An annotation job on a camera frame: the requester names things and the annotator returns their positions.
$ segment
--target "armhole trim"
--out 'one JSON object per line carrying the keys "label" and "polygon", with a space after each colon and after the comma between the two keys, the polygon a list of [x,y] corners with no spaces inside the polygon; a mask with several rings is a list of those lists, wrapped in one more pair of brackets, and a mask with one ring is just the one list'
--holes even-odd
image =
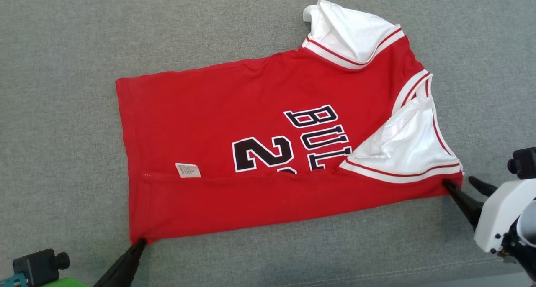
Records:
{"label": "armhole trim", "polygon": [[402,108],[402,106],[404,106],[408,100],[411,100],[414,95],[418,96],[416,93],[417,93],[417,90],[419,89],[419,85],[421,85],[423,82],[427,82],[429,79],[432,78],[432,76],[433,75],[425,69],[413,75],[413,77],[411,77],[404,84],[402,89],[400,89],[400,92],[398,93],[398,96],[396,100],[394,101],[391,115],[393,115],[400,108]]}
{"label": "armhole trim", "polygon": [[356,164],[348,159],[344,160],[341,165],[341,168],[348,171],[352,171],[358,174],[361,174],[366,177],[374,178],[381,180],[383,182],[393,182],[395,184],[407,184],[409,182],[419,182],[423,179],[441,175],[441,174],[456,174],[461,171],[461,163],[449,163],[445,165],[437,165],[427,169],[424,172],[418,174],[396,174],[388,173],[381,171],[379,169],[374,169],[371,167],[366,167],[364,165]]}
{"label": "armhole trim", "polygon": [[330,62],[333,62],[344,68],[362,69],[365,66],[367,66],[367,64],[369,64],[377,54],[379,54],[381,51],[389,47],[391,44],[395,43],[395,41],[397,41],[398,39],[401,39],[402,37],[404,37],[404,32],[402,31],[402,28],[400,28],[399,25],[397,25],[396,27],[397,29],[394,32],[390,33],[380,43],[378,43],[373,54],[370,56],[370,58],[366,62],[356,62],[354,60],[345,58],[341,56],[340,54],[337,54],[332,49],[328,49],[325,45],[322,45],[320,41],[316,41],[312,39],[311,34],[307,36],[306,40],[302,43],[301,47],[304,49],[308,49],[312,51],[314,54],[324,59],[327,59]]}
{"label": "armhole trim", "polygon": [[[431,97],[431,83],[426,83],[426,96]],[[454,152],[450,149],[448,144],[446,144],[445,139],[443,138],[443,135],[441,134],[441,130],[439,129],[439,125],[437,124],[437,112],[435,108],[435,104],[432,106],[432,112],[434,113],[434,130],[437,136],[437,140],[439,141],[440,145],[444,148],[444,150],[450,155],[456,157],[454,155]]]}

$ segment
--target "green object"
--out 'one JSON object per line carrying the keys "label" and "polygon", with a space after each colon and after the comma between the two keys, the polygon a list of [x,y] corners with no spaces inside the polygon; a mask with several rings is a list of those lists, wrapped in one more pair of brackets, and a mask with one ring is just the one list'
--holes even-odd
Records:
{"label": "green object", "polygon": [[88,286],[85,284],[82,284],[79,281],[76,281],[75,279],[66,277],[65,279],[59,279],[50,284],[47,284],[44,287],[88,287]]}

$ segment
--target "black letter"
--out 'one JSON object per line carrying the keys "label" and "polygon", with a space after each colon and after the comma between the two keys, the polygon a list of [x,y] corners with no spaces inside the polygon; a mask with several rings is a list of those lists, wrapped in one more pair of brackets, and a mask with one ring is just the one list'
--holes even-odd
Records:
{"label": "black letter", "polygon": [[[301,135],[301,140],[302,140],[303,146],[307,150],[313,150],[315,148],[329,146],[335,143],[347,143],[348,136],[346,136],[346,134],[343,134],[343,133],[344,133],[344,129],[342,125],[336,125],[336,126],[333,126],[333,128],[316,130],[316,131],[304,133]],[[343,134],[343,135],[337,135],[335,138],[329,138],[327,140],[324,139],[318,142],[314,142],[310,140],[311,138],[319,138],[320,136],[325,136],[325,135],[330,135],[330,134]]]}
{"label": "black letter", "polygon": [[330,105],[324,105],[321,108],[304,110],[304,111],[285,111],[289,121],[298,128],[314,126],[322,123],[336,121],[339,116]]}
{"label": "black letter", "polygon": [[350,153],[352,153],[351,146],[344,147],[342,150],[339,151],[326,152],[318,155],[316,153],[308,154],[307,157],[309,158],[309,168],[311,169],[311,171],[314,169],[325,169],[326,165],[319,164],[318,161],[320,161],[321,159],[330,159],[332,157],[337,156],[347,156],[350,155]]}

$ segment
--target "jersey hem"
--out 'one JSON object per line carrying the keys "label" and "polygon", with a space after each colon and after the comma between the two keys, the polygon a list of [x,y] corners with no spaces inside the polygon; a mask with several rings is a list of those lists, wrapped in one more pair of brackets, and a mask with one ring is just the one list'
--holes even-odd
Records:
{"label": "jersey hem", "polygon": [[141,165],[138,150],[138,141],[136,139],[136,115],[134,113],[134,105],[129,91],[129,85],[125,79],[115,81],[119,116],[123,125],[123,142],[125,144],[126,155],[128,158],[128,173],[129,173],[129,238],[132,243],[136,243],[141,237],[139,228],[136,223],[140,223],[137,210],[141,205],[147,205],[147,201],[142,201],[139,194],[139,184],[141,175]]}

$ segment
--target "printed number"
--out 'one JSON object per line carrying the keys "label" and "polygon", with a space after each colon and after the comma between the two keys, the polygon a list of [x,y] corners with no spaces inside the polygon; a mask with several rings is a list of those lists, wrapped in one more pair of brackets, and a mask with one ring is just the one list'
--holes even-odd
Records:
{"label": "printed number", "polygon": [[235,171],[242,172],[257,169],[257,161],[255,158],[249,156],[250,152],[268,167],[287,164],[294,158],[291,142],[285,136],[274,136],[272,138],[272,145],[274,148],[278,148],[278,154],[274,154],[256,138],[245,138],[234,142],[233,157]]}
{"label": "printed number", "polygon": [[284,167],[284,168],[279,168],[277,169],[278,172],[288,172],[288,173],[291,173],[291,174],[297,174],[298,171],[296,171],[296,169],[294,169],[293,167]]}

